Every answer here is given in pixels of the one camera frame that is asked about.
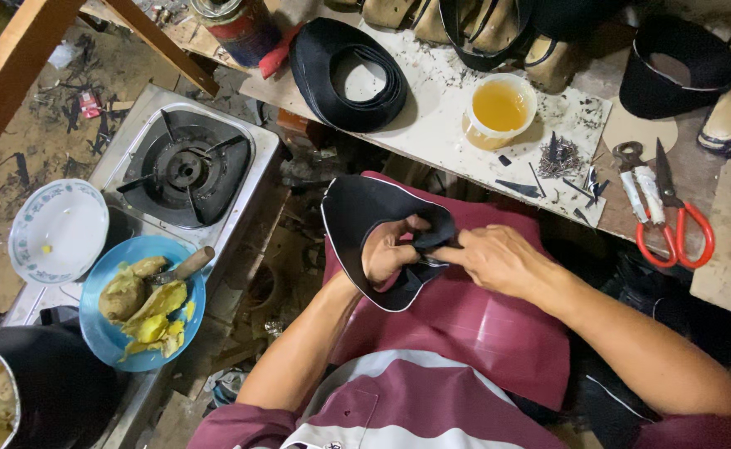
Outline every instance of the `gas stove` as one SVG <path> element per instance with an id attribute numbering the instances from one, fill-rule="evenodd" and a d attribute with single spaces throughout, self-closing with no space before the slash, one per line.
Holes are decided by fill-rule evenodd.
<path id="1" fill-rule="evenodd" d="M 239 224 L 278 147 L 271 131 L 148 85 L 89 178 L 110 212 L 102 254 L 142 235 L 171 238 L 191 252 L 212 246 L 217 256 L 203 271 L 210 298 L 222 275 L 216 261 L 240 240 Z M 26 284 L 3 325 L 79 305 L 87 276 L 60 287 Z"/>

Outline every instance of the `tin can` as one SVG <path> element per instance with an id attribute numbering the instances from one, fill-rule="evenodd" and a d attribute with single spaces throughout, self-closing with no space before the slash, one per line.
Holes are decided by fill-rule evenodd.
<path id="1" fill-rule="evenodd" d="M 281 35 L 263 0 L 191 0 L 200 23 L 243 67 L 257 67 Z"/>

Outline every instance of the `person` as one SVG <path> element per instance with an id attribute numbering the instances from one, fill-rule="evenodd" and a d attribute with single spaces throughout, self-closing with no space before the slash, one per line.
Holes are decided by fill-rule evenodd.
<path id="1" fill-rule="evenodd" d="M 428 225 L 413 216 L 373 230 L 362 250 L 370 281 L 382 285 L 417 261 L 400 237 Z M 567 325 L 664 417 L 641 427 L 635 447 L 731 447 L 731 374 L 709 355 L 585 284 L 511 227 L 462 230 L 457 242 L 430 255 Z M 332 276 L 189 447 L 565 447 L 487 377 L 430 352 L 363 355 L 321 382 L 360 298 L 345 273 Z"/>

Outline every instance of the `black pot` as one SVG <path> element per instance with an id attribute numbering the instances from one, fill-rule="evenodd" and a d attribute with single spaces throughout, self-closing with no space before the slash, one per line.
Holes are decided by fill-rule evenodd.
<path id="1" fill-rule="evenodd" d="M 672 57 L 689 70 L 690 83 L 663 73 L 652 54 Z M 620 102 L 637 117 L 674 117 L 714 104 L 731 89 L 731 49 L 700 25 L 677 17 L 646 20 L 635 36 L 620 85 Z"/>
<path id="2" fill-rule="evenodd" d="M 42 312 L 42 318 L 50 316 Z M 5 448 L 90 446 L 120 395 L 116 373 L 83 341 L 77 318 L 0 328 L 0 361 L 11 375 L 17 419 Z"/>

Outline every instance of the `knife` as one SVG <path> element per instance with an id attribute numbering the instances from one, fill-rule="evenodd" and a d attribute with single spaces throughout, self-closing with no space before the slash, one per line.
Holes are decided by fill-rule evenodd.
<path id="1" fill-rule="evenodd" d="M 185 281 L 195 272 L 205 268 L 205 265 L 213 260 L 214 257 L 215 250 L 213 250 L 213 247 L 206 246 L 200 248 L 191 254 L 191 256 L 188 256 L 188 259 L 183 260 L 174 269 L 147 276 L 143 280 L 151 285 L 163 285 L 171 281 Z"/>

